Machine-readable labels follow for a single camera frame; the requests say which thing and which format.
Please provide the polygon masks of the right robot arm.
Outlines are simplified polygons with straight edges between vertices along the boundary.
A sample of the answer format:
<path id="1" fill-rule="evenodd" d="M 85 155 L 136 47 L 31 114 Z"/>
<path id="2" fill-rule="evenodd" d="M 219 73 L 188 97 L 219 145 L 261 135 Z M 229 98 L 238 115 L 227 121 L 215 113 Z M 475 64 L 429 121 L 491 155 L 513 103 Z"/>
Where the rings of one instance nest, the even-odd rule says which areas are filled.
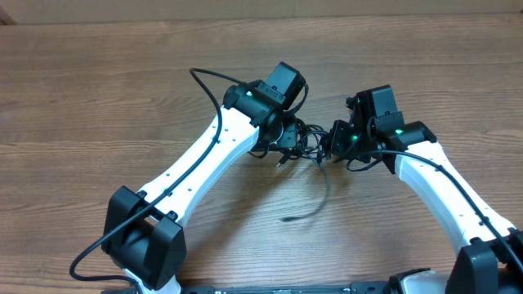
<path id="1" fill-rule="evenodd" d="M 327 153 L 366 169 L 383 163 L 423 201 L 456 255 L 448 273 L 412 269 L 373 284 L 370 292 L 520 293 L 521 230 L 466 182 L 423 122 L 404 121 L 391 86 L 361 91 L 346 107 L 351 116 L 334 122 Z"/>

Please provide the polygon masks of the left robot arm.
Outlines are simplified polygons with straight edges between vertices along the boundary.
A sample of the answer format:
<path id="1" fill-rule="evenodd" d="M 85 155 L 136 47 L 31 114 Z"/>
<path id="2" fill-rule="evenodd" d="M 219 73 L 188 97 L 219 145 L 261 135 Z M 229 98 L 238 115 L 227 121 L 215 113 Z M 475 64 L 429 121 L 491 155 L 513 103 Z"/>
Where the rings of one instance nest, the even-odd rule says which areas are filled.
<path id="1" fill-rule="evenodd" d="M 107 209 L 103 252 L 125 272 L 134 293 L 178 293 L 186 258 L 184 228 L 203 196 L 238 158 L 267 155 L 297 142 L 293 102 L 304 77 L 280 62 L 265 81 L 234 80 L 207 130 L 162 175 L 134 192 L 123 186 Z"/>

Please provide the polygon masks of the black cable silver plug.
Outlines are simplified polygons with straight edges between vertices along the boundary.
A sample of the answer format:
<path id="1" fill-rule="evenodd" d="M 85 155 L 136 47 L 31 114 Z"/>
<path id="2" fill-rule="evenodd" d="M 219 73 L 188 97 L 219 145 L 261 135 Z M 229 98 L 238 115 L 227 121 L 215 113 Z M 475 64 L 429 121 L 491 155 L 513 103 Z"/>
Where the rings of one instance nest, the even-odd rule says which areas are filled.
<path id="1" fill-rule="evenodd" d="M 329 156 L 326 154 L 325 144 L 327 143 L 328 133 L 319 125 L 314 124 L 302 124 L 302 128 L 298 132 L 298 141 L 296 145 L 291 149 L 284 149 L 281 151 L 283 155 L 278 161 L 277 166 L 285 164 L 287 161 L 296 161 L 298 159 L 306 159 L 311 161 L 315 167 L 318 168 L 320 175 L 323 177 L 325 184 L 325 192 L 322 200 L 318 204 L 318 207 L 306 214 L 300 216 L 286 216 L 281 219 L 282 222 L 300 221 L 307 218 L 311 218 L 320 213 L 330 195 L 330 181 L 322 163 L 329 160 Z"/>

